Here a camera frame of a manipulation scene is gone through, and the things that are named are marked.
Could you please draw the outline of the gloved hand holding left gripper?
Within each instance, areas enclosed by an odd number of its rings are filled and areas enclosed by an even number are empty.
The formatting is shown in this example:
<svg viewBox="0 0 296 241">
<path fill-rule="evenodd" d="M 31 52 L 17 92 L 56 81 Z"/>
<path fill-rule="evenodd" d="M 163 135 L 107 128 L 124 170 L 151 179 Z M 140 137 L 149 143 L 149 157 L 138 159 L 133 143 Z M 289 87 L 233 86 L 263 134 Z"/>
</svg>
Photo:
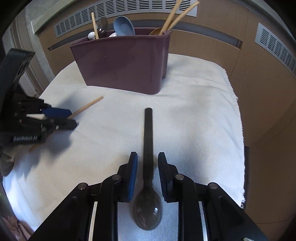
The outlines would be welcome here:
<svg viewBox="0 0 296 241">
<path fill-rule="evenodd" d="M 8 176 L 8 174 L 10 174 L 10 172 L 12 171 L 17 150 L 17 146 L 1 146 L 0 167 L 2 176 Z"/>
</svg>

